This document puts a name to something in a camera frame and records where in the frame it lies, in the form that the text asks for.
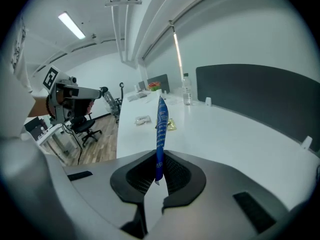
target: snack wrapper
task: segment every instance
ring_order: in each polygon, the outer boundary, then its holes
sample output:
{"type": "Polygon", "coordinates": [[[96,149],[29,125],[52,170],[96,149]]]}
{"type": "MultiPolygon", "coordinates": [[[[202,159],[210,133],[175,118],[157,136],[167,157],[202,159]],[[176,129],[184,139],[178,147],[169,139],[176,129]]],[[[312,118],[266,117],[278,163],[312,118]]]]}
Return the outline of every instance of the snack wrapper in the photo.
{"type": "Polygon", "coordinates": [[[159,185],[164,173],[165,159],[165,140],[168,126],[168,108],[164,99],[160,96],[158,103],[157,123],[156,123],[156,164],[155,164],[155,183],[159,185]]]}

